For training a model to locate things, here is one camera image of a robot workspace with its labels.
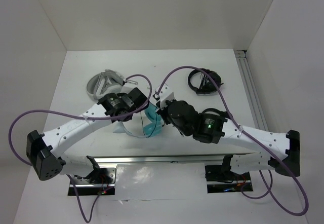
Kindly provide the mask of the teal cat-ear headphones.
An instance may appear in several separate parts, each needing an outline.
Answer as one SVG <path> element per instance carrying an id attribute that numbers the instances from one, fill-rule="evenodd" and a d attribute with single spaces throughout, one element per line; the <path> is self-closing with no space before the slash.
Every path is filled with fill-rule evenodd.
<path id="1" fill-rule="evenodd" d="M 144 110 L 146 117 L 150 120 L 150 124 L 142 125 L 142 135 L 135 135 L 129 131 L 123 122 L 117 122 L 113 133 L 115 134 L 126 134 L 135 138 L 150 138 L 154 137 L 161 133 L 163 127 L 163 120 L 160 115 L 156 112 L 156 106 L 152 103 L 149 104 L 149 107 Z"/>

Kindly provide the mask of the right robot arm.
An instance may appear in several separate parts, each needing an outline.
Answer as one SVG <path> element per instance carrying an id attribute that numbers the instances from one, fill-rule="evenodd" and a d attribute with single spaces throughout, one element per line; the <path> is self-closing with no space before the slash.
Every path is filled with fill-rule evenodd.
<path id="1" fill-rule="evenodd" d="M 214 108 L 198 113 L 183 100 L 157 102 L 157 113 L 181 135 L 202 143 L 235 145 L 251 150 L 247 155 L 226 155 L 221 174 L 233 179 L 249 171 L 274 170 L 283 176 L 300 176 L 300 133 L 273 133 L 246 126 L 236 126 L 226 112 Z"/>

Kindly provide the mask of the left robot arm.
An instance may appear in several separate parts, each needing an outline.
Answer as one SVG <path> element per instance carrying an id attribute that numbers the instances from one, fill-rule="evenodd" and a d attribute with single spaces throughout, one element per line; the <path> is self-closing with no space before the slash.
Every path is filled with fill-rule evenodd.
<path id="1" fill-rule="evenodd" d="M 93 132 L 115 121 L 129 121 L 132 112 L 148 107 L 148 98 L 138 88 L 129 93 L 103 96 L 79 119 L 45 133 L 36 130 L 27 135 L 26 155 L 39 180 L 46 181 L 58 174 L 74 175 L 89 183 L 100 177 L 100 167 L 91 156 L 69 156 L 65 152 Z"/>

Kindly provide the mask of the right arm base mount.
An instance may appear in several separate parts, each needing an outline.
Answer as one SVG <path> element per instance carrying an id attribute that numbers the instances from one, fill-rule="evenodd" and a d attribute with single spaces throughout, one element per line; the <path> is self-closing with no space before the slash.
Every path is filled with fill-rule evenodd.
<path id="1" fill-rule="evenodd" d="M 205 165 L 205 179 L 207 182 L 207 193 L 234 193 L 252 192 L 253 186 L 250 174 L 237 174 L 224 170 L 222 164 Z"/>

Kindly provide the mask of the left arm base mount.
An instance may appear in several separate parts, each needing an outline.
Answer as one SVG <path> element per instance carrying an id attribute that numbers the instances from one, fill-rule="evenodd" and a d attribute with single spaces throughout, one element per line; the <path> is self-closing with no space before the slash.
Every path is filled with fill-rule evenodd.
<path id="1" fill-rule="evenodd" d="M 97 173 L 91 174 L 89 178 L 81 178 L 73 175 L 72 179 L 80 196 L 114 195 L 116 181 L 116 165 L 108 168 L 100 168 Z"/>

